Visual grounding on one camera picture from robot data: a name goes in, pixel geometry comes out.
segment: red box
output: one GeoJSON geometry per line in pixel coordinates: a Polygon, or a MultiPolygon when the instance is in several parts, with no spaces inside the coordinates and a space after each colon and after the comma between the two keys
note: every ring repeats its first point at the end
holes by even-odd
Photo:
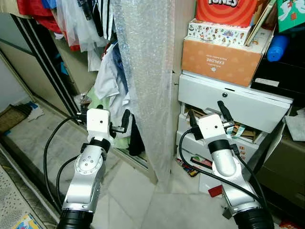
{"type": "Polygon", "coordinates": [[[196,19],[227,25],[249,26],[261,0],[198,0],[196,19]]]}

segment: green cloth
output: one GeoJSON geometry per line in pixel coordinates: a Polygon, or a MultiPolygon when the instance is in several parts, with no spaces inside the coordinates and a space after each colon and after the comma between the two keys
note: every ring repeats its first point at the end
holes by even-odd
{"type": "MultiPolygon", "coordinates": [[[[87,93],[87,96],[92,100],[88,106],[88,109],[96,108],[98,105],[103,105],[104,109],[109,110],[109,97],[100,100],[94,93],[94,87],[90,89],[90,91],[87,93]]],[[[130,137],[115,138],[113,147],[117,149],[127,149],[129,148],[129,144],[130,137]]]]}

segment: orange box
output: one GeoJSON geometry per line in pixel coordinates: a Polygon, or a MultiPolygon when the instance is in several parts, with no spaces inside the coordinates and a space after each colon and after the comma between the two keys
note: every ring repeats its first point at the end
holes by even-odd
{"type": "Polygon", "coordinates": [[[186,37],[182,69],[247,87],[270,43],[271,34],[269,30],[260,29],[249,47],[221,46],[186,37]]]}
{"type": "Polygon", "coordinates": [[[256,23],[266,0],[198,0],[196,19],[219,24],[249,26],[256,23]]]}

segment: woven mat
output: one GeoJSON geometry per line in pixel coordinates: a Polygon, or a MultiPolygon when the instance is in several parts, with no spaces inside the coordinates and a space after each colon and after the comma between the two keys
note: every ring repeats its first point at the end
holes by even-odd
{"type": "Polygon", "coordinates": [[[30,213],[38,224],[45,226],[36,216],[29,204],[25,201],[10,176],[0,165],[0,226],[2,229],[11,229],[24,215],[30,213]]]}
{"type": "Polygon", "coordinates": [[[10,130],[26,117],[27,115],[23,112],[17,110],[12,105],[9,105],[0,113],[0,134],[10,130]]]}

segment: white tile floor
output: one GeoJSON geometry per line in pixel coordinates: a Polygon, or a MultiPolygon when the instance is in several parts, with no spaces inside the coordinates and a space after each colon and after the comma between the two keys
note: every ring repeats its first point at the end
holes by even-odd
{"type": "MultiPolygon", "coordinates": [[[[11,130],[9,137],[42,171],[42,152],[60,118],[44,109],[45,115],[11,130]]],[[[54,180],[63,161],[79,154],[86,134],[66,125],[50,146],[49,176],[54,180]]],[[[191,178],[175,161],[167,192],[111,151],[96,213],[94,229],[235,229],[233,219],[222,216],[220,198],[198,192],[199,175],[191,178]]],[[[73,175],[73,163],[63,172],[61,189],[66,191],[73,175]]]]}

